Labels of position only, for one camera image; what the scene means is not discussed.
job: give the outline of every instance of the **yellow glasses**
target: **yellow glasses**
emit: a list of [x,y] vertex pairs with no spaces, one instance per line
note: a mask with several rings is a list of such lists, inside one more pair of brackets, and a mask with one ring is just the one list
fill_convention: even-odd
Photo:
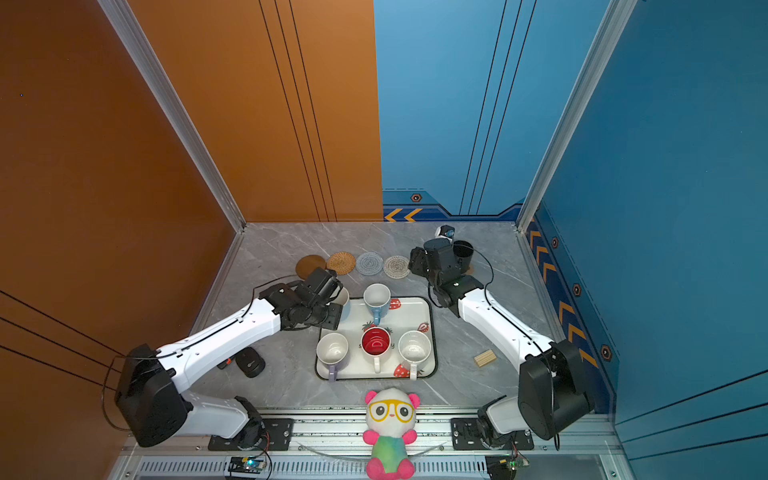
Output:
[[408,423],[413,418],[413,406],[400,400],[374,402],[368,406],[368,411],[371,413],[371,418],[377,422],[383,422],[387,416],[396,417],[403,423]]

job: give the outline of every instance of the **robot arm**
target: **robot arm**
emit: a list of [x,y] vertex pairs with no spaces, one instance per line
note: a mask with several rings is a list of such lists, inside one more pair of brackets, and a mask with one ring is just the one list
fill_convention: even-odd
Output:
[[142,447],[172,435],[218,435],[242,448],[256,444],[263,424],[245,399],[223,400],[192,393],[202,375],[252,343],[296,326],[336,329],[341,306],[329,303],[341,282],[316,269],[303,282],[270,286],[226,319],[175,343],[139,346],[123,366],[114,401]]
[[518,395],[478,411],[481,436],[491,446],[502,446],[511,432],[530,429],[549,440],[593,408],[578,349],[534,331],[465,275],[469,264],[457,257],[452,238],[452,227],[440,227],[437,238],[411,251],[409,269],[428,280],[440,306],[480,330],[518,370]]

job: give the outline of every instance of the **tray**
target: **tray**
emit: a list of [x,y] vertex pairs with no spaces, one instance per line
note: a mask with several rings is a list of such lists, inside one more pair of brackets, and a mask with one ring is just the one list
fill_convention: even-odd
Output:
[[[360,339],[365,329],[373,326],[373,315],[361,298],[349,300],[349,315],[339,323],[337,330],[321,329],[318,341],[325,335],[336,332],[344,335],[349,342],[349,363],[341,370],[337,380],[376,380],[399,379],[410,381],[410,378],[396,377],[395,370],[402,362],[397,342],[400,336],[409,330],[420,329],[432,340],[432,351],[426,363],[419,370],[419,379],[427,379],[437,371],[437,348],[435,344],[435,329],[432,324],[432,306],[429,301],[420,296],[401,296],[392,299],[389,312],[382,318],[380,327],[387,329],[395,344],[389,358],[382,362],[381,373],[373,372],[371,363],[362,353]],[[315,373],[323,380],[328,379],[328,367],[315,357]]]

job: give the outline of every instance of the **panda plush toy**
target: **panda plush toy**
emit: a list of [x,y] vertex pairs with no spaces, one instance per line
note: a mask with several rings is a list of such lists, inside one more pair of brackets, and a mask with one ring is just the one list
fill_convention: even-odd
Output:
[[371,480],[411,478],[415,468],[406,453],[406,445],[416,441],[415,410],[421,404],[416,394],[398,389],[368,392],[366,395],[368,430],[362,440],[373,445],[366,473]]

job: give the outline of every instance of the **orange chevron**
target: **orange chevron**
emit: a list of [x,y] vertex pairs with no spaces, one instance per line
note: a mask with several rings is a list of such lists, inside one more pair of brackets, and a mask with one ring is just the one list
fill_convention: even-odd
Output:
[[541,252],[549,253],[549,250],[546,249],[546,247],[536,247],[536,265],[539,265],[539,259],[541,257]]
[[389,215],[387,215],[387,216],[386,216],[386,217],[384,217],[384,218],[386,218],[386,219],[387,219],[387,220],[389,220],[390,222],[396,222],[397,220],[395,220],[395,219],[394,219],[394,218],[392,218],[392,217],[394,217],[396,214],[399,214],[401,210],[402,210],[402,208],[396,208],[396,209],[392,210],[392,213],[390,213]]
[[592,358],[592,355],[589,353],[586,353],[584,350],[579,349],[578,352],[581,354],[582,360],[587,360],[589,363],[591,363],[596,369],[599,369],[598,363],[595,361],[595,359]]
[[540,237],[540,232],[531,232],[531,250],[533,250],[533,237]]
[[568,324],[568,342],[573,343],[574,342],[574,333],[576,335],[579,335],[583,339],[587,339],[587,337],[584,335],[584,332],[582,332],[580,329],[576,328],[573,323]]
[[570,305],[564,302],[560,302],[560,324],[561,325],[563,324],[563,310],[566,310],[576,315],[576,312],[574,312],[573,308],[571,308]]
[[554,268],[554,265],[552,265],[551,263],[544,262],[544,272],[542,275],[544,277],[544,283],[547,283],[547,270],[552,270],[553,272],[557,272],[557,270]]
[[417,208],[416,210],[414,210],[410,214],[406,215],[406,220],[409,221],[409,222],[415,222],[416,220],[413,220],[413,216],[416,215],[418,212],[420,212],[422,210],[424,210],[424,209],[423,208]]

